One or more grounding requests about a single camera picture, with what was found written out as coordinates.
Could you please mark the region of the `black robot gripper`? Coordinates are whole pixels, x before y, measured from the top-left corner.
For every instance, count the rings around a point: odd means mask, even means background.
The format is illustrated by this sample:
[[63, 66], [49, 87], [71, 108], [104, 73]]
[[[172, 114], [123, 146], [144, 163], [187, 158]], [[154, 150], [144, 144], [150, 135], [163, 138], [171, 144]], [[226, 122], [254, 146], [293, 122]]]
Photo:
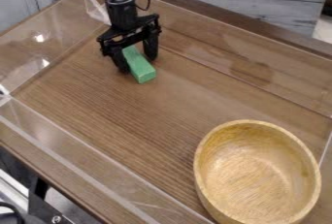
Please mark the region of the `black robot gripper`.
[[135, 0], [104, 0], [110, 28], [98, 38], [103, 55], [110, 55], [120, 73], [130, 72], [122, 49], [143, 43], [144, 55], [150, 61], [158, 56], [160, 34], [159, 15], [138, 15]]

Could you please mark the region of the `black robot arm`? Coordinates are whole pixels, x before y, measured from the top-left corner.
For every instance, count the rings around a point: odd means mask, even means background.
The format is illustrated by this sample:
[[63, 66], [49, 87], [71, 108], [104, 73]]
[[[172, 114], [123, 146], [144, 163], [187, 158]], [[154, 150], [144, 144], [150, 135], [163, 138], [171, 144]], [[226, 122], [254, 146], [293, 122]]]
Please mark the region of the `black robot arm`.
[[138, 10], [148, 9], [136, 5], [136, 0], [104, 0], [110, 27], [99, 36], [98, 42], [103, 56], [111, 58], [122, 73], [130, 72], [123, 51], [131, 45], [143, 43], [144, 55], [154, 60], [158, 55], [158, 37], [160, 34], [159, 14], [139, 16]]

